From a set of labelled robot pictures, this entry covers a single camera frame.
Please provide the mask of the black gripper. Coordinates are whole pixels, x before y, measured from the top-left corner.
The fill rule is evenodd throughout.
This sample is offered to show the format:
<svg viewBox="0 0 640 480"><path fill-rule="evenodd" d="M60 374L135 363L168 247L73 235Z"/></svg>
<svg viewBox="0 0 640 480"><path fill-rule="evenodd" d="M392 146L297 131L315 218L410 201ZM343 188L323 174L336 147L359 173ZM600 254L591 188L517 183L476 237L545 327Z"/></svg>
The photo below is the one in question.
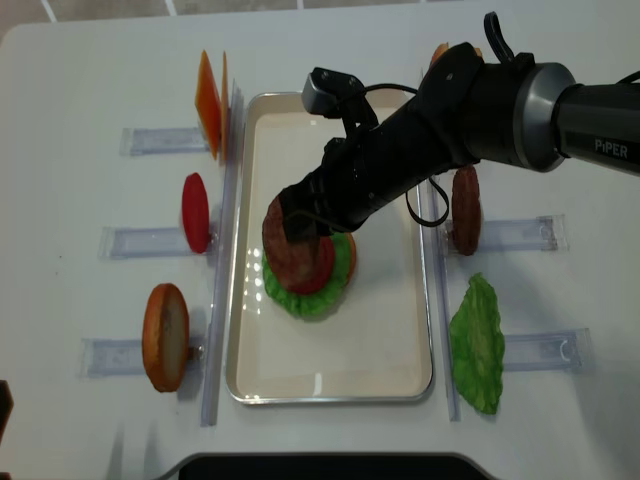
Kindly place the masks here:
<svg viewBox="0 0 640 480"><path fill-rule="evenodd" d="M452 166L449 149L408 102L380 125L329 142L321 165L279 193L287 242L354 232L373 213Z"/></svg>

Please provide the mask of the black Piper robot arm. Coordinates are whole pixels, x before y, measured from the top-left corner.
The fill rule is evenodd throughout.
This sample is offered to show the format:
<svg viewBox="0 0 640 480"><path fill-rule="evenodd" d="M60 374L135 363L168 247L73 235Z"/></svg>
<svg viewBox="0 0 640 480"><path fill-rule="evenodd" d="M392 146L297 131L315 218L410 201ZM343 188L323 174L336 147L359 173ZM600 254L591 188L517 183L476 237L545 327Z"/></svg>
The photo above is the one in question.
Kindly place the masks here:
<svg viewBox="0 0 640 480"><path fill-rule="evenodd" d="M290 242L357 230L421 182L490 160L548 172L566 158L639 170L639 87L587 86L558 63L525 53L486 63L467 44L444 52L411 98L384 121L357 78L323 68L308 76L307 112L341 119L318 168L280 192Z"/></svg>

